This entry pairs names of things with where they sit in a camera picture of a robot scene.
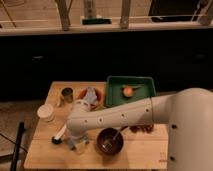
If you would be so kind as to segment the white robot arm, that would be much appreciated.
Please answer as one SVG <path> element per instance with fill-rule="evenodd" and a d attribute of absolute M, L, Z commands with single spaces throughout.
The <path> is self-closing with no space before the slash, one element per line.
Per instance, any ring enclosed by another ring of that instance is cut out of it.
<path fill-rule="evenodd" d="M 188 88 L 98 111 L 78 100 L 67 118 L 75 139 L 93 129 L 151 123 L 169 127 L 168 171 L 213 171 L 213 92 L 209 90 Z"/>

